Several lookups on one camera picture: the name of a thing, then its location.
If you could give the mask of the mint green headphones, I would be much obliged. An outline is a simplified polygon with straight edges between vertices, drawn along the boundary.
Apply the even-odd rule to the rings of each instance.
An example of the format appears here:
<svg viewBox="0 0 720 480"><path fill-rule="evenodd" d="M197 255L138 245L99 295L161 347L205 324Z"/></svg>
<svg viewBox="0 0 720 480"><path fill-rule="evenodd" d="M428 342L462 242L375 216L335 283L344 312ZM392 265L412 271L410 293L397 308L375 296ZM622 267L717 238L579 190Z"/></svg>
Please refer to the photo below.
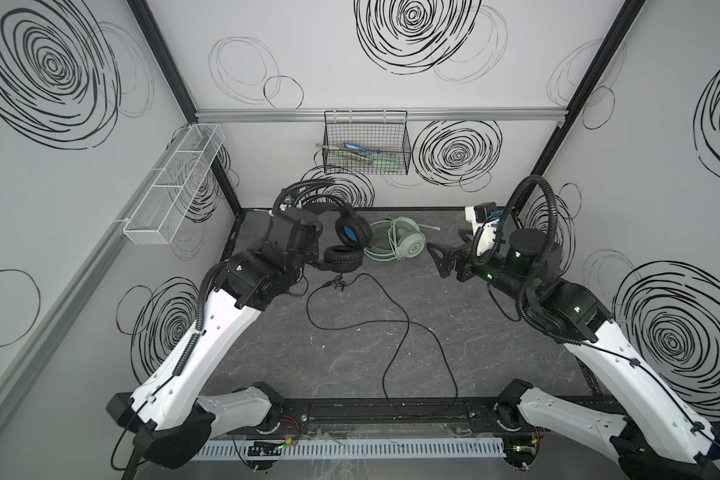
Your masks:
<svg viewBox="0 0 720 480"><path fill-rule="evenodd" d="M422 229L441 230L439 226L420 224L404 216L378 220L371 223L370 227L371 242L364 248L364 253L378 262L417 257L425 250L427 243Z"/></svg>

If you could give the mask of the black and blue headphones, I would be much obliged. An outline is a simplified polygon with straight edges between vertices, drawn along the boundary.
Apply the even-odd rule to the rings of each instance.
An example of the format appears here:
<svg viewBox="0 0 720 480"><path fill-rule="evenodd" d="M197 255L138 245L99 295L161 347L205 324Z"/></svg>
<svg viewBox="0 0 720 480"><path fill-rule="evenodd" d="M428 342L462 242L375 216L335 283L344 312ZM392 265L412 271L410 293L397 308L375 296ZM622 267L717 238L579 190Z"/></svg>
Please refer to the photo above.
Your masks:
<svg viewBox="0 0 720 480"><path fill-rule="evenodd" d="M338 274L359 269L363 264L364 251L373 237L370 223L351 204L333 195L316 195L303 201L301 207L315 215L328 211L339 212L334 227L340 243L326 248L321 260L311 260L308 264L319 271Z"/></svg>

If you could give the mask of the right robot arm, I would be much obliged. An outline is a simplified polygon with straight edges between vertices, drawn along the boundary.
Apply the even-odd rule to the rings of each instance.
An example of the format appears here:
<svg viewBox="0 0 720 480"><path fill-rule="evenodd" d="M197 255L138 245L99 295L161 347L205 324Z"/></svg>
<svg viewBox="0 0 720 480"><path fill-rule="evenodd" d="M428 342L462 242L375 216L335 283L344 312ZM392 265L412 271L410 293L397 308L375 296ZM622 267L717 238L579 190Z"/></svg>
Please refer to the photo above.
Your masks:
<svg viewBox="0 0 720 480"><path fill-rule="evenodd" d="M560 434L617 464L630 479L719 479L720 423L680 399L586 287L562 278L557 196L530 175L499 207L468 206L459 246L429 242L439 275L485 281L509 296L519 321L561 344L615 397L620 414L550 395L513 380L493 415L506 432L538 428Z"/></svg>

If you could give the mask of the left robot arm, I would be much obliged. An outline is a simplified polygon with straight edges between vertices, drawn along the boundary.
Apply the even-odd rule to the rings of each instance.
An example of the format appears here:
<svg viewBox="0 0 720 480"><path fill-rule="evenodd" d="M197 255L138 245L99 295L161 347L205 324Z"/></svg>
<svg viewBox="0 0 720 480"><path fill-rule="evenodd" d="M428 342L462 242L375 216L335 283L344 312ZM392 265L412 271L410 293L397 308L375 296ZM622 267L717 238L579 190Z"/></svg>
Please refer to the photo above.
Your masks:
<svg viewBox="0 0 720 480"><path fill-rule="evenodd" d="M144 462L178 468L209 440L239 428L276 427L277 395L262 384L220 396L201 390L269 304L290 293L306 266L317 265L323 228L314 206L302 199L330 183L303 180L283 188L266 236L207 271L195 318L176 347L138 388L109 401L109 415L133 436L127 464L111 466L124 478L133 478Z"/></svg>

